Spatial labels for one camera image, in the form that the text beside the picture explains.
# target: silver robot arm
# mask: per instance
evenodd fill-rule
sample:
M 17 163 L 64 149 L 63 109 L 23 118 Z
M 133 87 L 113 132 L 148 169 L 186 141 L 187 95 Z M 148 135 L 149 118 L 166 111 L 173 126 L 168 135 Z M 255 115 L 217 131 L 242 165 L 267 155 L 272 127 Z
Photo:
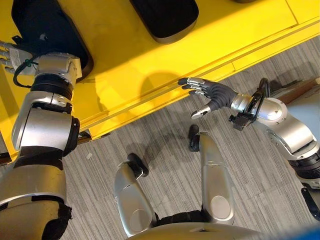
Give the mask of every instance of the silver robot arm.
M 12 46 L 2 46 L 8 49 L 3 55 L 10 56 Z M 26 57 L 25 51 L 14 51 Z M 8 59 L 10 73 L 19 68 L 13 61 L 21 63 Z M 77 145 L 80 124 L 71 116 L 71 98 L 81 64 L 73 55 L 53 52 L 34 59 L 21 73 L 34 75 L 34 83 L 12 130 L 18 158 L 0 179 L 1 238 L 59 239 L 71 218 L 62 157 Z
M 268 80 L 263 78 L 252 96 L 202 78 L 182 78 L 178 84 L 183 89 L 191 89 L 190 94 L 204 95 L 211 99 L 191 115 L 192 119 L 228 107 L 238 112 L 237 116 L 231 115 L 229 118 L 235 129 L 241 131 L 254 124 L 266 132 L 295 170 L 304 186 L 301 193 L 309 211 L 320 221 L 320 144 L 310 129 L 288 112 L 283 102 L 268 97 Z

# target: yellow surface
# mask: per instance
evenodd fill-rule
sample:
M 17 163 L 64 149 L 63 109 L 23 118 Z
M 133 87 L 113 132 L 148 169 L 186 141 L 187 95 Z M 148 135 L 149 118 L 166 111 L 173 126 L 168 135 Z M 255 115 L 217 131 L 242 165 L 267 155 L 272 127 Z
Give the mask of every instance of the yellow surface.
M 286 0 L 297 22 L 302 24 L 310 19 L 319 17 L 319 0 Z
M 77 84 L 72 100 L 81 130 L 89 128 L 93 138 L 185 97 L 176 83 L 180 77 L 219 81 L 319 34 L 319 0 L 196 0 L 195 28 L 168 45 L 150 37 L 128 0 L 59 2 L 94 59 L 92 73 Z M 11 4 L 4 1 L 0 8 L 5 41 L 18 34 Z M 28 90 L 14 86 L 2 67 L 0 77 L 0 131 L 14 157 L 11 128 Z

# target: robot finger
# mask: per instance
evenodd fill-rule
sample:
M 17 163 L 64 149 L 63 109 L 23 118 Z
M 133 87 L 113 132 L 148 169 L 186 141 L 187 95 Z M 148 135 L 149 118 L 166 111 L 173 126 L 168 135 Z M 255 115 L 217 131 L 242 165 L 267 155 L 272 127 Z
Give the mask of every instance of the robot finger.
M 183 85 L 181 88 L 184 90 L 186 90 L 186 89 L 202 90 L 201 87 L 199 87 L 197 85 Z
M 198 77 L 184 77 L 178 81 L 179 85 L 197 85 L 200 86 L 204 84 L 205 81 L 202 78 Z
M 10 74 L 14 74 L 14 73 L 15 73 L 15 69 L 12 68 L 12 67 L 6 66 L 6 67 L 4 68 L 4 70 L 5 70 L 6 72 L 10 73 Z
M 192 90 L 189 92 L 190 95 L 205 95 L 205 93 L 201 90 Z
M 207 113 L 210 113 L 212 111 L 212 109 L 210 107 L 211 102 L 212 101 L 210 101 L 207 105 L 204 105 L 199 110 L 193 112 L 191 114 L 191 119 L 198 119 L 198 118 L 201 118 L 202 116 L 206 115 Z
M 13 68 L 10 59 L 7 59 L 7 60 L 6 60 L 6 59 L 4 59 L 4 58 L 0 58 L 0 64 L 3 64 L 3 65 L 5 65 L 5 66 L 7 66 L 7 67 Z
M 8 51 L 2 51 L 2 50 L 0 50 L 0 56 L 9 58 L 9 52 L 8 52 Z
M 9 49 L 10 47 L 12 47 L 12 45 L 11 43 L 0 41 L 0 47 L 4 49 Z

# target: black cable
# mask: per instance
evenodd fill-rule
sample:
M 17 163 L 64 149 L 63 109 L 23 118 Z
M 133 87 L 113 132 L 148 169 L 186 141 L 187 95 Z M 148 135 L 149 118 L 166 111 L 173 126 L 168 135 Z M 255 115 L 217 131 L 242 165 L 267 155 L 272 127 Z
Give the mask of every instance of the black cable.
M 264 77 L 260 80 L 259 87 L 257 88 L 256 92 L 261 92 L 262 96 L 261 96 L 259 105 L 256 109 L 255 115 L 254 115 L 252 121 L 250 122 L 250 124 L 252 124 L 254 121 L 257 120 L 258 114 L 260 112 L 262 103 L 264 102 L 265 98 L 270 97 L 270 84 L 269 84 L 269 80 L 267 78 Z
M 36 64 L 38 65 L 38 63 L 34 62 L 34 60 L 36 58 L 39 58 L 41 57 L 42 55 L 46 55 L 48 53 L 51 53 L 51 52 L 57 52 L 59 51 L 58 49 L 52 49 L 52 50 L 49 50 L 49 51 L 44 51 L 42 53 L 39 53 L 37 55 L 34 55 L 32 58 L 30 59 L 27 59 L 25 60 L 20 66 L 17 67 L 17 69 L 14 71 L 14 74 L 13 74 L 13 83 L 18 86 L 18 87 L 22 87 L 22 88 L 27 88 L 27 89 L 30 89 L 32 86 L 30 85 L 23 85 L 21 84 L 19 81 L 18 81 L 18 75 L 26 68 L 26 67 L 30 67 L 30 64 Z
M 20 82 L 18 82 L 18 75 L 30 64 L 32 63 L 36 58 L 40 57 L 41 55 L 35 55 L 32 58 L 30 58 L 29 60 L 26 60 L 25 62 L 23 62 L 20 66 L 17 67 L 17 69 L 14 71 L 14 75 L 13 75 L 13 83 L 18 86 L 18 87 L 22 87 L 22 88 L 27 88 L 30 89 L 31 86 L 30 85 L 23 85 Z

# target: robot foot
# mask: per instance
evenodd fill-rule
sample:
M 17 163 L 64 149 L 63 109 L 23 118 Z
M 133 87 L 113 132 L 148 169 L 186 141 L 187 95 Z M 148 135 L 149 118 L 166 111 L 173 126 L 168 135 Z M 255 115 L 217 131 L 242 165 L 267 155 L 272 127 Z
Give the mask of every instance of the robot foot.
M 199 126 L 192 124 L 189 128 L 188 139 L 189 139 L 189 150 L 190 152 L 199 152 Z
M 132 169 L 135 178 L 143 177 L 145 178 L 149 174 L 148 166 L 144 163 L 144 161 L 135 153 L 130 153 L 127 156 L 128 165 Z

